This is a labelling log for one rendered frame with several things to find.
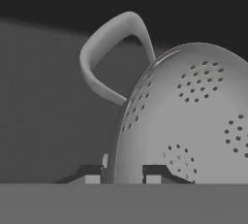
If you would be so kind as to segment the silver metal colander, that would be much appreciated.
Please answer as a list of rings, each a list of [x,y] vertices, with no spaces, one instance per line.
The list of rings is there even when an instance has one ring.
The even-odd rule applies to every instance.
[[[137,37],[149,66],[130,96],[100,82],[93,70],[120,41]],[[194,184],[248,184],[248,62],[206,43],[156,55],[139,15],[103,24],[79,56],[87,85],[120,106],[105,183],[142,184],[143,165],[166,165]]]

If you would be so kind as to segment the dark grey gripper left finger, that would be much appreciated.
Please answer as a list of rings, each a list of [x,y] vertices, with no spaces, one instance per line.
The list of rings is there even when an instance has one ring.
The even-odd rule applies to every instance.
[[[100,176],[102,174],[102,168],[102,165],[81,165],[72,175],[58,179],[56,184],[70,183],[85,176]]]

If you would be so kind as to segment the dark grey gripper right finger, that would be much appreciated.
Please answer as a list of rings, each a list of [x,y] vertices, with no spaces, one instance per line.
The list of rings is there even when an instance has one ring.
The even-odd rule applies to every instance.
[[[175,176],[166,165],[143,165],[142,166],[143,184],[194,184],[194,181]]]

